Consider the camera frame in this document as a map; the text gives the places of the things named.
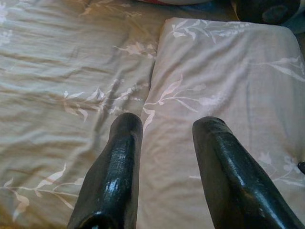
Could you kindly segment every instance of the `cushion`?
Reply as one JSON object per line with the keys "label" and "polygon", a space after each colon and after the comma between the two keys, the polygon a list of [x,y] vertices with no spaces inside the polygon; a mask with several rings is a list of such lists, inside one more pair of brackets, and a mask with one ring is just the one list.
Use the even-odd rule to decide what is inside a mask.
{"label": "cushion", "polygon": [[223,119],[305,223],[305,67],[285,27],[169,19],[141,119],[137,228],[205,228],[192,125]]}

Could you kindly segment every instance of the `floral pattern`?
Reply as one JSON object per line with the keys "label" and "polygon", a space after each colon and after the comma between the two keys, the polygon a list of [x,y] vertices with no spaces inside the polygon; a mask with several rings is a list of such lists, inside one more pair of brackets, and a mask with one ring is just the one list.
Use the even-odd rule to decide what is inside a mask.
{"label": "floral pattern", "polygon": [[[2,3],[0,1],[0,26],[6,21],[6,17],[8,15],[8,11],[6,8],[6,3]],[[12,37],[12,30],[4,30],[0,31],[0,46],[3,44],[10,43],[10,39]]]}
{"label": "floral pattern", "polygon": [[74,209],[74,207],[64,198],[65,196],[75,197],[77,198],[78,195],[61,192],[58,189],[62,186],[66,185],[77,185],[81,186],[83,183],[84,178],[79,178],[71,183],[61,183],[59,185],[54,186],[54,182],[60,179],[63,173],[66,170],[66,164],[64,165],[62,171],[53,173],[52,175],[48,176],[47,178],[43,179],[36,187],[29,188],[29,187],[22,187],[22,186],[13,186],[14,178],[7,181],[0,189],[6,189],[14,193],[16,199],[19,201],[18,206],[16,207],[15,211],[12,214],[12,220],[15,221],[19,214],[24,213],[27,210],[27,207],[30,205],[30,200],[22,196],[18,193],[18,190],[27,190],[27,191],[34,191],[36,196],[39,198],[43,197],[43,193],[50,193],[61,200],[68,208]]}
{"label": "floral pattern", "polygon": [[187,25],[189,20],[184,20],[178,24],[172,25],[171,34],[175,37],[186,37],[191,36],[193,41],[195,41],[197,37],[197,33],[200,32],[211,38],[213,42],[216,44],[216,37],[229,37],[233,35],[237,35],[239,33],[244,32],[246,27],[249,27],[250,23],[243,23],[239,21],[231,21],[227,22],[223,29],[219,28],[217,22],[215,21],[205,21],[205,20],[197,20],[192,25]]}
{"label": "floral pattern", "polygon": [[258,161],[261,162],[261,166],[265,171],[271,170],[268,175],[273,182],[281,181],[288,185],[305,187],[305,176],[301,174],[300,169],[297,167],[298,161],[295,157],[284,157],[283,170],[286,172],[284,175],[281,175],[281,171],[273,165],[269,152],[261,152]]}
{"label": "floral pattern", "polygon": [[[110,88],[113,88],[114,86],[117,86],[124,82],[124,79],[115,80],[110,85]],[[123,112],[128,112],[128,110],[122,109],[121,107],[117,106],[117,101],[129,100],[135,102],[143,102],[143,99],[137,97],[135,94],[140,90],[147,88],[148,86],[148,83],[135,84],[133,87],[128,88],[126,92],[121,93],[116,97],[113,97],[112,89],[104,93],[98,87],[91,95],[84,99],[80,99],[80,97],[84,95],[85,92],[69,94],[67,91],[65,91],[63,94],[63,106],[66,112],[76,116],[81,115],[83,117],[84,122],[88,118],[87,110],[94,110],[98,113],[108,112],[111,115],[118,115]]]}
{"label": "floral pattern", "polygon": [[167,89],[162,93],[160,99],[155,103],[145,103],[143,111],[148,114],[149,116],[144,122],[143,125],[143,131],[145,132],[147,126],[153,121],[153,117],[155,115],[155,110],[148,109],[148,106],[154,106],[154,105],[164,105],[166,101],[173,100],[178,102],[180,105],[185,107],[186,109],[192,111],[192,112],[198,112],[196,110],[196,106],[204,106],[207,110],[210,110],[211,113],[212,110],[218,106],[220,106],[225,101],[225,95],[224,93],[218,93],[214,94],[210,97],[199,97],[197,99],[192,98],[190,96],[181,95],[185,92],[193,91],[193,92],[203,92],[203,90],[206,88],[205,84],[197,85],[192,89],[182,89],[179,90],[179,87],[181,86],[183,81],[183,75],[181,74],[181,77],[178,81],[170,84]]}
{"label": "floral pattern", "polygon": [[136,42],[135,44],[127,45],[126,48],[119,48],[114,46],[115,48],[128,52],[129,55],[142,55],[147,57],[148,59],[154,59],[157,54],[156,44],[142,44]]}
{"label": "floral pattern", "polygon": [[291,58],[282,58],[278,61],[263,63],[246,63],[251,65],[268,65],[280,73],[295,78],[298,81],[305,82],[305,65],[301,55]]}

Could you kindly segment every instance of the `black object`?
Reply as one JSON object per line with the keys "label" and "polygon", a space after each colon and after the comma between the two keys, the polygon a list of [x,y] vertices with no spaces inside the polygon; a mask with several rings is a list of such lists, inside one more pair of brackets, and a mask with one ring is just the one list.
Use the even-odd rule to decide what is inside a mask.
{"label": "black object", "polygon": [[141,143],[141,120],[131,113],[120,115],[86,175],[68,229],[135,228]]}
{"label": "black object", "polygon": [[305,229],[224,121],[196,121],[193,139],[216,229]]}
{"label": "black object", "polygon": [[300,162],[297,166],[305,174],[305,162]]}
{"label": "black object", "polygon": [[236,14],[241,21],[280,25],[293,17],[300,0],[237,0]]}

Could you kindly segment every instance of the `beige bedsheet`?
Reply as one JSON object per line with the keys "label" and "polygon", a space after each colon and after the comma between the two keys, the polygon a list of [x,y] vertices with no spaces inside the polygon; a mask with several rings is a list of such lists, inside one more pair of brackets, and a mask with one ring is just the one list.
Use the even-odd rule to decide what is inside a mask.
{"label": "beige bedsheet", "polygon": [[305,160],[304,99],[305,63],[287,28],[168,20],[141,115],[138,228],[213,228],[192,136],[204,116],[228,124],[305,224],[296,166]]}
{"label": "beige bedsheet", "polygon": [[64,228],[112,121],[141,113],[164,21],[220,9],[1,0],[0,228]]}

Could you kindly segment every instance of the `bedsheet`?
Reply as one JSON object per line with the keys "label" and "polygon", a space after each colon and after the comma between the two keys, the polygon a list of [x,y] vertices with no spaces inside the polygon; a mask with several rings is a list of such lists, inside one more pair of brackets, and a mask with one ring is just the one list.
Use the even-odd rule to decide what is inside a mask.
{"label": "bedsheet", "polygon": [[214,228],[192,135],[205,116],[226,122],[305,224],[296,166],[305,160],[304,98],[305,62],[289,29],[168,20],[141,115],[138,228]]}
{"label": "bedsheet", "polygon": [[140,115],[160,29],[208,3],[0,1],[0,228],[64,228],[117,115]]}

